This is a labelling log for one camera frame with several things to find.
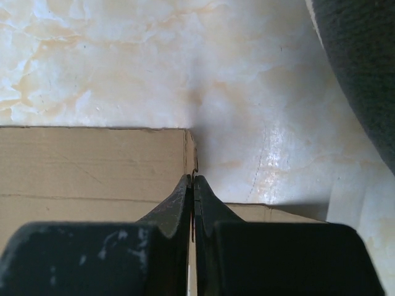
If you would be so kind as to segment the brown cardboard box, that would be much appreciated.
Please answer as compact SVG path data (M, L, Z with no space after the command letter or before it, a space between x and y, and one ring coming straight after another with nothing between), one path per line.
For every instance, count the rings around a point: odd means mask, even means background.
M193 182L203 175L188 130L2 128L1 256L27 223L138 221L184 175L192 180L189 286L196 280ZM264 205L227 206L248 221L310 223Z

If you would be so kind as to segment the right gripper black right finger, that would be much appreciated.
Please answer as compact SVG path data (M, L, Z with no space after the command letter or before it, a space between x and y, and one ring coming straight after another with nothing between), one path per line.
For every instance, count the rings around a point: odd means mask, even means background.
M333 223L247 222L194 185L199 295L383 295L358 233Z

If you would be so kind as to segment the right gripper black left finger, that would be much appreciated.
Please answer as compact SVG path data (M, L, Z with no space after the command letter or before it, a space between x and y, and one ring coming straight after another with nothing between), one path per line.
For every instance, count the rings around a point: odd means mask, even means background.
M135 222L31 222L1 256L2 295L186 295L192 180Z

